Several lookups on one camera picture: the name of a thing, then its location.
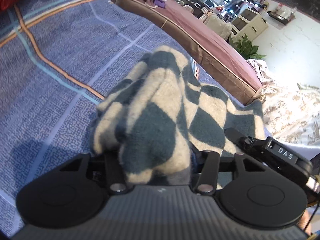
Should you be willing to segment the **green potted plant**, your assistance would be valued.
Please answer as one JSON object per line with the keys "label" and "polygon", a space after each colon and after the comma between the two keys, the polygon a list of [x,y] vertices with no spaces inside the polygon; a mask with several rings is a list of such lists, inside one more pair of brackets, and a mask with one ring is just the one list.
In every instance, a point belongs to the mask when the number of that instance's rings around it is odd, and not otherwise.
{"label": "green potted plant", "polygon": [[228,39],[228,43],[241,55],[245,60],[256,59],[260,60],[266,57],[266,55],[258,54],[259,46],[252,44],[252,41],[248,39],[245,34],[242,38],[235,40],[231,36]]}

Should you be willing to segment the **small wall shelf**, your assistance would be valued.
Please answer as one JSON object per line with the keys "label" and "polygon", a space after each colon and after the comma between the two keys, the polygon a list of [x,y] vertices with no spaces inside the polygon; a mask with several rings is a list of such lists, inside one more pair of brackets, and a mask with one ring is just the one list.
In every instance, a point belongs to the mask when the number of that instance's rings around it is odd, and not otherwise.
{"label": "small wall shelf", "polygon": [[295,18],[296,11],[297,11],[296,7],[289,8],[280,4],[276,7],[276,9],[269,10],[267,13],[271,18],[277,20],[283,25],[287,25],[289,22],[291,22]]}

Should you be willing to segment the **blue plaid bed sheet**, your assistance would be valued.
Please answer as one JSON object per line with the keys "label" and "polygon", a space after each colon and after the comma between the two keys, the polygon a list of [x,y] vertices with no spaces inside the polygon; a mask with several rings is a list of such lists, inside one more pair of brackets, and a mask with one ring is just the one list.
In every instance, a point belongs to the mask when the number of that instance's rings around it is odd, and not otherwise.
{"label": "blue plaid bed sheet", "polygon": [[81,172],[100,96],[161,44],[181,50],[109,0],[22,0],[1,14],[1,239],[36,238],[18,192],[64,162],[64,177]]}

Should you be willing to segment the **low dark media console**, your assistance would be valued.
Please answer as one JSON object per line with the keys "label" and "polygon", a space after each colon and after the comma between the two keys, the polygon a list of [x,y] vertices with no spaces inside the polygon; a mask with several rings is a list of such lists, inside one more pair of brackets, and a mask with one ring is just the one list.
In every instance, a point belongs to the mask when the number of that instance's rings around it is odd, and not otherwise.
{"label": "low dark media console", "polygon": [[203,8],[205,8],[205,4],[200,0],[175,0],[176,2],[182,1],[183,6],[188,5],[193,8],[193,15],[197,18],[200,18],[204,15]]}

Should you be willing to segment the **teal cream checkered sweater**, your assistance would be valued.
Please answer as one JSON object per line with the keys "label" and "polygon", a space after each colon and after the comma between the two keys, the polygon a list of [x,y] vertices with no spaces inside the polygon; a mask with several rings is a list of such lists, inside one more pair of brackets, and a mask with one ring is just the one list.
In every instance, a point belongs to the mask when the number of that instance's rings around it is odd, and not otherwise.
{"label": "teal cream checkered sweater", "polygon": [[115,150],[131,185],[187,185],[192,146],[237,152],[227,128],[264,139],[261,103],[238,106],[219,87],[199,82],[182,53],[160,46],[97,105],[91,149],[95,155]]}

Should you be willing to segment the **cream drawer cabinet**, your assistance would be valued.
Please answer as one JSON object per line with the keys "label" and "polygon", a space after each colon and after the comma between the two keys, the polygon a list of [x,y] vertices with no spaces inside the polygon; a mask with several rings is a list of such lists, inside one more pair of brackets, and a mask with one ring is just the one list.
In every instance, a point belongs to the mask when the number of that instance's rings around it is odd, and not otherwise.
{"label": "cream drawer cabinet", "polygon": [[231,24],[231,38],[234,42],[242,40],[245,36],[253,41],[268,28],[268,23],[261,14],[251,9],[245,9]]}

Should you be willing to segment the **mauve brown mattress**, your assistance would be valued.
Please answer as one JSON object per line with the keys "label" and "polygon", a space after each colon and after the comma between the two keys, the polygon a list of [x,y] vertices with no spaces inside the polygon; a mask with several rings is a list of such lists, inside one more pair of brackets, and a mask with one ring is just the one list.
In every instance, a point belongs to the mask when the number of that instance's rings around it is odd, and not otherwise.
{"label": "mauve brown mattress", "polygon": [[143,0],[111,0],[142,16],[174,38],[223,88],[243,105],[259,98],[262,84],[252,67],[227,41],[174,0],[151,8]]}

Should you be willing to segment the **floral beige blanket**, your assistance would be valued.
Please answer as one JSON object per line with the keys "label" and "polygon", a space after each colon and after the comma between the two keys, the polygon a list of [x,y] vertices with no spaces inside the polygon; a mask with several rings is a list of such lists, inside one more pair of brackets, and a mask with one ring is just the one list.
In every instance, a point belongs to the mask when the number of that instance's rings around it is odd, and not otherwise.
{"label": "floral beige blanket", "polygon": [[259,100],[263,104],[264,124],[279,141],[319,146],[319,88],[283,85],[269,74],[263,60],[247,63],[262,83]]}

